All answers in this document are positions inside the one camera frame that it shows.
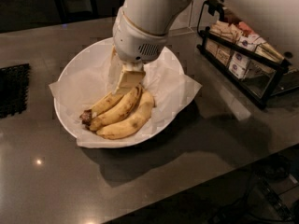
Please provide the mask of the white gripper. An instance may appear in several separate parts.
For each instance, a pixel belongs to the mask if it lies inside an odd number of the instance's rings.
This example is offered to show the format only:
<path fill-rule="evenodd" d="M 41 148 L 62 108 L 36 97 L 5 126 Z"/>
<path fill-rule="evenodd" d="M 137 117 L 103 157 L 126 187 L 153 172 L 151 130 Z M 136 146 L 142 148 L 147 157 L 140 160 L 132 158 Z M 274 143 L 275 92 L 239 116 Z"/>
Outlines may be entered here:
<path fill-rule="evenodd" d="M 126 94 L 142 81 L 146 75 L 143 63 L 155 61 L 166 40 L 166 35 L 143 32 L 127 18 L 122 7 L 119 9 L 113 25 L 115 47 L 111 50 L 108 73 L 114 94 Z"/>

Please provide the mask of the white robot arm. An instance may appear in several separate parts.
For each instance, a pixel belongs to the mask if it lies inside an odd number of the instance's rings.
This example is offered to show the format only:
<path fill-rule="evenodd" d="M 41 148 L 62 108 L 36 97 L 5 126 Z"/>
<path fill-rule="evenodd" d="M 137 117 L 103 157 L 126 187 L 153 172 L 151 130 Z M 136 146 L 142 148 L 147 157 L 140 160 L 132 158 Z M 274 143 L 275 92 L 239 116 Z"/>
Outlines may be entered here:
<path fill-rule="evenodd" d="M 113 26 L 109 82 L 127 93 L 142 79 L 143 65 L 164 48 L 174 20 L 193 0 L 124 0 Z M 299 0 L 213 0 L 299 64 Z"/>

